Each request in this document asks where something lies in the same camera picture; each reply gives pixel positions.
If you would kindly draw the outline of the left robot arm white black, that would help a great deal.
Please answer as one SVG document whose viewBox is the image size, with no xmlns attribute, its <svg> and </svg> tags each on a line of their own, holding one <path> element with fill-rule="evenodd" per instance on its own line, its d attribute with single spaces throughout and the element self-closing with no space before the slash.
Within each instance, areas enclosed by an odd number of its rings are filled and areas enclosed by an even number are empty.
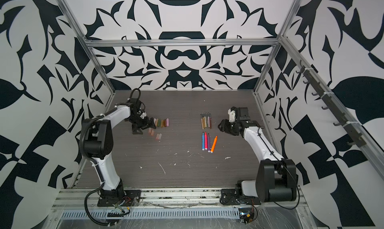
<svg viewBox="0 0 384 229">
<path fill-rule="evenodd" d="M 148 128 L 156 129 L 154 119 L 147 116 L 145 105 L 139 99 L 119 103 L 112 110 L 82 122 L 79 151 L 95 168 L 101 184 L 97 191 L 103 198 L 125 196 L 123 181 L 112 159 L 113 128 L 123 121 L 131 123 L 134 135 L 142 135 Z"/>
</svg>

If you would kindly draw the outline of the blue marker pen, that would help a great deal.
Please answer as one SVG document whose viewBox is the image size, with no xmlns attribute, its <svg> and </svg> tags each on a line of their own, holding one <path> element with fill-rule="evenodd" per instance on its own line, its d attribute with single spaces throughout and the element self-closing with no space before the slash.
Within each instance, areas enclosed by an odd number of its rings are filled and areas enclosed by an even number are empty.
<svg viewBox="0 0 384 229">
<path fill-rule="evenodd" d="M 205 132 L 202 132 L 202 150 L 204 151 L 206 149 L 206 139 L 205 139 Z"/>
</svg>

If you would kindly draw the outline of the pink red marker pen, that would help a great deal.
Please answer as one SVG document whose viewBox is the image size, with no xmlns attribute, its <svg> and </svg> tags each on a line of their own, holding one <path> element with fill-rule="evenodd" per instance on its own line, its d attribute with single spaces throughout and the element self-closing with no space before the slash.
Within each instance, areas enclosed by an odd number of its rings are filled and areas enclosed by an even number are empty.
<svg viewBox="0 0 384 229">
<path fill-rule="evenodd" d="M 204 132 L 204 150 L 208 150 L 208 137 L 207 132 Z"/>
</svg>

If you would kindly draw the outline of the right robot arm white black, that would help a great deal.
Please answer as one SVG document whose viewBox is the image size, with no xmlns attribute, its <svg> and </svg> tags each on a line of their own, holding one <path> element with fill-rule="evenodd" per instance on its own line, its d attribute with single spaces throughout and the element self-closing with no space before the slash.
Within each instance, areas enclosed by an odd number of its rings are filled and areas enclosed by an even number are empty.
<svg viewBox="0 0 384 229">
<path fill-rule="evenodd" d="M 258 199 L 262 203 L 293 202 L 299 196 L 296 165 L 284 158 L 267 140 L 262 126 L 249 116 L 246 107 L 231 107 L 229 119 L 218 125 L 221 132 L 241 136 L 259 160 L 255 180 L 239 181 L 235 187 L 236 200 Z"/>
</svg>

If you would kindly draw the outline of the orange marker pen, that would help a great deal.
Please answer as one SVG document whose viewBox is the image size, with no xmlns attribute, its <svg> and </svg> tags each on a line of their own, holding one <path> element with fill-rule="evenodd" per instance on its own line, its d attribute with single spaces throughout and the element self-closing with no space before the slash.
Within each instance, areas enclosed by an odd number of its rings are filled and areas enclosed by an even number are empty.
<svg viewBox="0 0 384 229">
<path fill-rule="evenodd" d="M 217 141 L 218 141 L 218 136 L 216 136 L 216 137 L 214 138 L 214 142 L 213 142 L 212 147 L 211 147 L 211 150 L 210 150 L 211 153 L 214 153 L 214 150 L 215 150 Z"/>
</svg>

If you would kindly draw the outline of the purple marker pen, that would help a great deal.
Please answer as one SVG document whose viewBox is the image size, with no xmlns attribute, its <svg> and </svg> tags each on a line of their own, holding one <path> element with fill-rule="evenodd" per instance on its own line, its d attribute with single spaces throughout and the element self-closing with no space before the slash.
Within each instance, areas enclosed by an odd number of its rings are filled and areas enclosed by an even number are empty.
<svg viewBox="0 0 384 229">
<path fill-rule="evenodd" d="M 207 151 L 211 152 L 211 137 L 210 134 L 207 134 Z"/>
</svg>

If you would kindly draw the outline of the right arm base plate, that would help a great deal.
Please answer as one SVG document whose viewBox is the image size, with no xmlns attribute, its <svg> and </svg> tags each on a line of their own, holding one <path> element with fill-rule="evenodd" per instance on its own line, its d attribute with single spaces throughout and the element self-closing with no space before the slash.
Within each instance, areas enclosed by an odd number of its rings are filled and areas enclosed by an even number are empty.
<svg viewBox="0 0 384 229">
<path fill-rule="evenodd" d="M 257 197 L 244 196 L 236 189 L 221 189 L 220 203 L 224 206 L 261 205 Z"/>
</svg>

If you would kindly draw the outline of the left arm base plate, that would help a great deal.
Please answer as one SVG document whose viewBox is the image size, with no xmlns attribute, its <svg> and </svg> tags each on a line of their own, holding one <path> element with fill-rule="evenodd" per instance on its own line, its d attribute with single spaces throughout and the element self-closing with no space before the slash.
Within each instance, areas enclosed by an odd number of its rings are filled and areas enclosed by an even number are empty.
<svg viewBox="0 0 384 229">
<path fill-rule="evenodd" d="M 101 190 L 97 206 L 113 207 L 118 204 L 122 207 L 133 206 L 140 202 L 140 190 L 124 190 L 124 191 L 105 191 Z"/>
</svg>

